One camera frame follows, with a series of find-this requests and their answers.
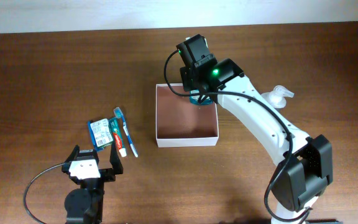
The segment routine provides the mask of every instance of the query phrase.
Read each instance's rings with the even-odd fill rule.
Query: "wire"
[[[290,161],[291,155],[292,155],[292,150],[293,150],[293,141],[292,141],[292,136],[291,136],[291,132],[290,130],[287,128],[287,126],[284,124],[284,122],[277,116],[276,113],[274,113],[274,111],[272,111],[267,105],[265,105],[263,102],[257,100],[256,98],[249,96],[249,95],[245,95],[242,93],[236,93],[236,92],[230,92],[230,91],[219,91],[219,92],[206,92],[206,93],[191,93],[191,94],[182,94],[182,93],[178,93],[176,92],[171,84],[168,81],[167,78],[167,65],[169,60],[172,58],[173,55],[175,55],[178,52],[178,50],[176,49],[176,51],[172,52],[168,58],[167,61],[165,62],[164,65],[164,79],[165,82],[167,83],[169,89],[172,91],[172,93],[178,95],[178,96],[185,96],[185,97],[190,97],[190,96],[201,96],[201,95],[206,95],[206,96],[211,96],[211,95],[232,95],[232,96],[240,96],[240,97],[244,97],[247,98],[249,101],[253,101],[255,103],[257,103],[258,105],[260,105],[261,107],[263,107],[265,110],[267,110],[267,112],[269,112],[276,120],[278,123],[280,123],[281,127],[284,129],[285,133],[287,134],[287,140],[289,142],[289,148],[288,148],[288,152],[284,158],[284,165],[282,166],[282,168],[280,169],[280,171],[277,173],[277,175],[273,175],[272,178],[270,179],[270,182],[266,188],[265,191],[265,195],[264,195],[264,203],[265,203],[265,207],[266,210],[269,212],[269,214],[277,219],[278,221],[281,222],[296,222],[298,220],[300,220],[301,218],[306,219],[307,215],[310,213],[311,208],[310,207],[306,207],[305,211],[299,215],[296,218],[291,218],[291,219],[286,219],[286,218],[281,218],[278,217],[276,214],[273,213],[272,209],[270,209],[269,207],[269,202],[268,202],[268,198],[269,198],[269,193],[272,190],[273,186],[276,184],[276,182],[278,181],[278,178],[281,176],[281,174],[283,173],[283,171],[287,168],[288,163]]]
[[[29,210],[28,206],[27,206],[27,202],[25,201],[25,198],[27,197],[27,193],[30,189],[30,186],[32,185],[32,183],[34,183],[35,180],[38,179],[38,177],[40,177],[42,174],[50,171],[50,170],[53,170],[54,168],[57,168],[57,167],[60,167],[62,165],[64,165],[65,163],[61,163],[61,164],[57,164],[57,165],[54,165],[53,167],[49,167],[48,169],[42,171],[40,174],[36,175],[31,181],[30,183],[28,184],[28,186],[25,188],[24,190],[24,194],[23,194],[23,205],[24,205],[24,209],[25,211],[30,215],[31,218],[33,218],[37,223],[41,223],[41,224],[46,224],[45,222],[39,220],[37,217],[35,217]]]
[[[298,224],[302,224],[308,218],[310,211],[312,211],[312,209],[308,210],[308,212],[304,215],[304,217],[299,221]]]

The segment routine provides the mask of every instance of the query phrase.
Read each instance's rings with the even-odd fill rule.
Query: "wooden surface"
[[[218,109],[215,147],[161,148],[155,142],[155,84],[176,44],[203,34],[218,59],[230,57],[263,93],[295,92],[282,114],[333,144],[334,182],[310,218],[358,223],[358,22],[0,35],[0,223],[34,223],[22,194],[40,171],[91,148],[89,119],[124,108],[139,158],[105,186],[104,223],[218,223],[268,218],[263,194],[269,155],[229,112]],[[168,66],[179,82],[183,62]],[[99,154],[108,167],[109,151]],[[29,191],[33,213],[64,223],[77,186],[59,170]],[[275,200],[271,197],[272,206]]]

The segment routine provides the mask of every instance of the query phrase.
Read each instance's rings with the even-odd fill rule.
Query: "cardboard box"
[[[182,84],[171,84],[183,91]],[[215,146],[219,138],[216,104],[197,106],[176,96],[167,84],[155,87],[155,138],[159,147]]]

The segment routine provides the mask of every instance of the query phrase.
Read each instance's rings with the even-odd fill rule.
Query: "blue toothbrush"
[[[134,146],[134,143],[132,142],[131,137],[129,136],[129,132],[128,132],[128,129],[127,129],[127,123],[125,122],[124,114],[122,113],[122,111],[121,111],[121,109],[119,107],[114,109],[114,114],[116,115],[116,118],[122,118],[122,125],[123,125],[122,128],[124,129],[125,135],[128,138],[128,143],[131,146],[132,152],[134,153],[135,157],[137,157],[136,148]]]

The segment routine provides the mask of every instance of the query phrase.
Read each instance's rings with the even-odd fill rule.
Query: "black bracket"
[[[198,90],[201,94],[223,90],[225,83],[233,78],[244,76],[244,71],[231,59],[218,60],[209,52],[205,38],[199,34],[177,45],[185,67],[180,68],[180,76],[185,91]],[[216,95],[209,96],[218,103]],[[207,97],[200,96],[198,103]]]
[[[333,152],[331,143],[320,135],[308,138],[307,145],[293,154],[272,192],[288,210],[299,212],[314,196],[323,194],[333,182]],[[275,175],[282,168],[279,163]]]

